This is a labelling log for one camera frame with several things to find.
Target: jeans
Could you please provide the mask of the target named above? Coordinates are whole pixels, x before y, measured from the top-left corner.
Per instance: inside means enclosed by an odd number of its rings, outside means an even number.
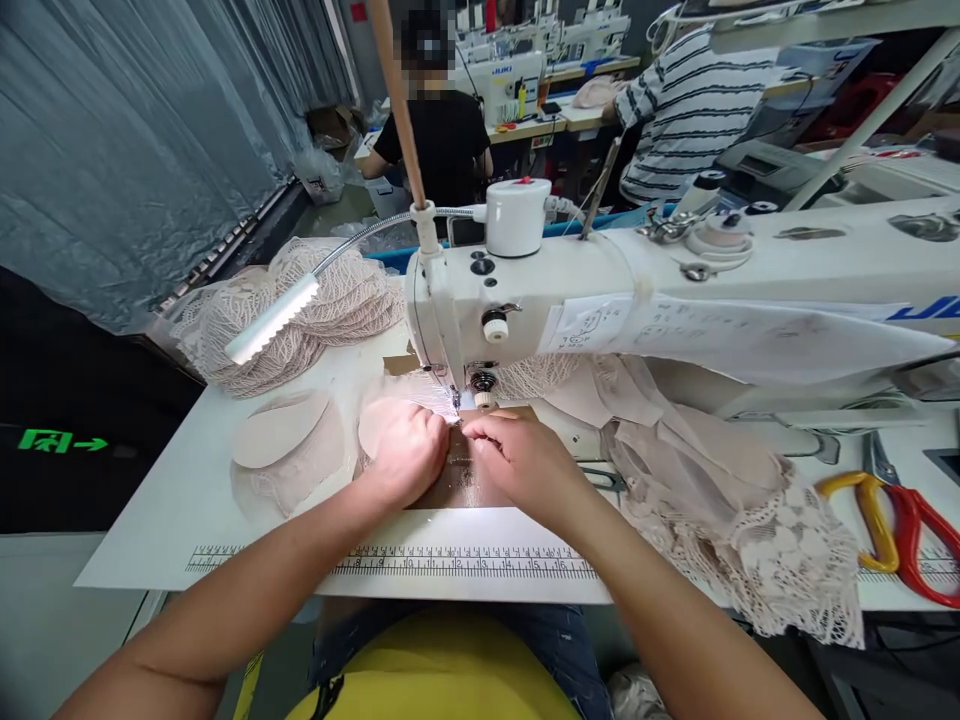
[[[426,600],[381,600],[344,620],[314,642],[310,687],[328,685],[384,630],[435,605]],[[519,637],[584,720],[612,720],[610,696],[600,679],[583,611],[578,606],[476,603],[470,607]]]

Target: juki logo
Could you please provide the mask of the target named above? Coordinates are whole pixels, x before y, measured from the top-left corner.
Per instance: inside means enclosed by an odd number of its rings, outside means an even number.
[[[960,296],[944,295],[923,310],[917,310],[915,307],[902,308],[887,320],[930,320],[931,318],[960,318]]]

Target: yellow shirt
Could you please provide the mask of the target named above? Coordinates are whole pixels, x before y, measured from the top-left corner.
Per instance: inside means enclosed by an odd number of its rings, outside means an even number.
[[[319,689],[287,720],[310,720]],[[377,637],[347,664],[328,720],[577,720],[529,648],[492,618],[428,610]]]

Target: curtain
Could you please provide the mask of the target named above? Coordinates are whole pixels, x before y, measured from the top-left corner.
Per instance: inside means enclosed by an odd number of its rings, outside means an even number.
[[[352,99],[318,0],[0,3],[0,265],[136,332]]]

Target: person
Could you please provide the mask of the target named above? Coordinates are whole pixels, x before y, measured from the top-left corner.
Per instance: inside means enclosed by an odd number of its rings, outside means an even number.
[[[401,65],[411,86],[410,123],[427,199],[437,207],[477,202],[479,181],[493,177],[493,156],[476,99],[448,87],[450,39],[439,13],[412,10],[400,31]],[[403,154],[393,115],[360,167],[367,179],[381,177]],[[446,222],[437,222],[446,237]]]
[[[717,55],[712,27],[675,41],[603,109],[605,121],[639,128],[636,150],[621,149],[614,166],[631,205],[679,200],[684,180],[709,170],[740,139],[776,77],[777,48]]]
[[[674,718],[822,717],[596,492],[553,431],[503,411],[462,431],[484,481],[596,570]],[[54,720],[212,718],[227,676],[269,645],[338,561],[430,486],[448,442],[444,420],[411,405],[359,478],[176,598]],[[376,632],[370,624],[345,620],[320,639],[313,690],[290,720],[611,717],[575,608],[393,601]]]

